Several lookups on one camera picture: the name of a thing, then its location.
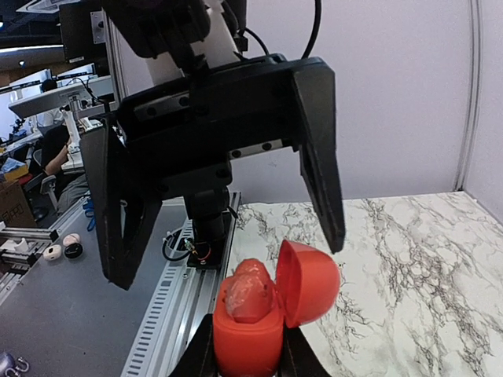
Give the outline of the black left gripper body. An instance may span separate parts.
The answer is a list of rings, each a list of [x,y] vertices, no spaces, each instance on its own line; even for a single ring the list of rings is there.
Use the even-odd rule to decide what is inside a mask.
[[[112,183],[123,199],[170,199],[228,186],[230,162],[289,147],[307,155],[299,78],[308,59],[280,54],[176,79],[125,98],[112,144]]]

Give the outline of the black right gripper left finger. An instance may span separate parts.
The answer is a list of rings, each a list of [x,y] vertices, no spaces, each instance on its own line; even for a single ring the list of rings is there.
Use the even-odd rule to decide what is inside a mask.
[[[213,343],[213,316],[200,322],[181,359],[169,377],[215,377],[216,359]]]

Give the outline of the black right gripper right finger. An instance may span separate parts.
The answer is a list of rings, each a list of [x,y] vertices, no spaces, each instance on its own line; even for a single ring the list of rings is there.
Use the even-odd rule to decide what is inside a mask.
[[[285,377],[330,377],[300,328],[284,329],[278,375]]]

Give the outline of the red earbud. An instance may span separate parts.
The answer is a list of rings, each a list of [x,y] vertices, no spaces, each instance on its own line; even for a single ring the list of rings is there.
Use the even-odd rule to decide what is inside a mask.
[[[233,276],[225,289],[226,312],[239,324],[255,324],[273,308],[273,283],[255,274]]]
[[[256,258],[243,260],[233,274],[232,295],[242,299],[273,297],[273,284],[264,264]]]

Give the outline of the red round charging case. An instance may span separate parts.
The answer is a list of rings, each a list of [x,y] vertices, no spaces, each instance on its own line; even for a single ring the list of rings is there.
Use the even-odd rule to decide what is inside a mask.
[[[340,290],[338,265],[326,253],[284,240],[273,283],[273,308],[255,324],[239,324],[226,312],[222,282],[213,313],[213,343],[222,376],[278,373],[284,329],[309,324],[331,309]]]

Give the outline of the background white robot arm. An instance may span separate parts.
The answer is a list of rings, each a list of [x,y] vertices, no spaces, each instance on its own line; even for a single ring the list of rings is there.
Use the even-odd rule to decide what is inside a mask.
[[[83,158],[80,151],[80,135],[77,127],[77,123],[74,120],[73,113],[67,111],[65,108],[60,108],[60,111],[64,117],[64,123],[67,127],[68,134],[70,137],[70,144],[68,145],[68,161],[64,163],[61,169],[64,172],[69,172],[70,170],[77,170],[83,168]]]

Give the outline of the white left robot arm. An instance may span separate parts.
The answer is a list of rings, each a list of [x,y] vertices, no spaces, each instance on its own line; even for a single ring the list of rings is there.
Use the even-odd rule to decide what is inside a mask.
[[[332,252],[346,229],[336,160],[334,71],[318,57],[275,53],[166,82],[125,98],[116,126],[86,133],[80,150],[105,277],[128,289],[162,202],[182,197],[196,249],[226,239],[231,162],[289,147]]]

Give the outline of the black earbud case on bench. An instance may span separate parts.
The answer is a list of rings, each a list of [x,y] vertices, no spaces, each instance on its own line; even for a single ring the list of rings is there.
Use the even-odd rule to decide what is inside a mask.
[[[64,248],[64,256],[68,259],[77,259],[83,254],[83,246],[80,243],[71,243]]]

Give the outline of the purple earbud case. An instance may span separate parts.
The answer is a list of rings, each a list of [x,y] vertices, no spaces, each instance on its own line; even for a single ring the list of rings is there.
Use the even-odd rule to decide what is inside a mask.
[[[20,377],[29,372],[31,365],[23,357],[14,357],[6,351],[1,352],[0,372],[5,377]]]

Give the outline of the person in red cap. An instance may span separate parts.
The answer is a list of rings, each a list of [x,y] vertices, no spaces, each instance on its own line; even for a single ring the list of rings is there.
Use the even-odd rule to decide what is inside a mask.
[[[61,216],[89,190],[85,174],[65,174],[62,166],[68,161],[71,142],[67,127],[48,130],[42,140],[41,167],[47,176],[56,178],[57,215]]]

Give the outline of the front aluminium rail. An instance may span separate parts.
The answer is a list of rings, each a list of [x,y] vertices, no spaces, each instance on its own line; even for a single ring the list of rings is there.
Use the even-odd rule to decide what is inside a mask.
[[[168,376],[182,358],[204,317],[212,313],[226,277],[240,193],[230,194],[224,212],[226,238],[214,269],[198,269],[188,260],[167,262],[121,372],[122,376]]]

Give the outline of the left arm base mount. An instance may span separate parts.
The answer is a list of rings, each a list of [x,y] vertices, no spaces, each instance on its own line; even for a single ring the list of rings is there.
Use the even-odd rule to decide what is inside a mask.
[[[161,252],[168,262],[185,262],[195,269],[219,269],[222,265],[225,239],[196,242],[191,231],[182,228],[167,232]]]

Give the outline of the left aluminium frame post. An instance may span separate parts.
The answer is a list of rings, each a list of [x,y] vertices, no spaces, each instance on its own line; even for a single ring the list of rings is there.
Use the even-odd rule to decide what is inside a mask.
[[[124,82],[123,65],[121,59],[123,58],[121,52],[120,38],[122,35],[112,22],[112,19],[102,9],[104,16],[105,26],[105,45],[107,51],[108,68],[112,80],[112,88],[114,93],[115,102],[120,105],[123,98],[127,96],[127,85]]]

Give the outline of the aluminium frame post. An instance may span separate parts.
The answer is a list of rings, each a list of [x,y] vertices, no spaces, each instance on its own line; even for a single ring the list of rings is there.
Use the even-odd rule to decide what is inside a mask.
[[[122,35],[112,22],[112,19],[102,9],[104,16],[105,26],[105,45],[107,51],[108,68],[112,80],[112,88],[114,93],[115,102],[120,105],[123,98],[127,96],[127,85],[124,82],[123,65],[121,59],[123,58],[121,52],[120,38]]]
[[[483,75],[483,11],[480,0],[471,0],[470,20],[470,69],[468,81],[468,102],[464,121],[461,150],[453,181],[453,191],[463,191],[468,180],[478,129],[480,94]]]

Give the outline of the right aluminium frame post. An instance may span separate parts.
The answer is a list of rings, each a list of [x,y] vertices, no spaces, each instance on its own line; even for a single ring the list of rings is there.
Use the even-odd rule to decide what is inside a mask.
[[[468,102],[464,121],[461,150],[453,181],[453,191],[463,191],[468,180],[478,129],[480,94],[483,75],[483,11],[480,0],[471,0],[470,20],[470,69],[468,81]]]

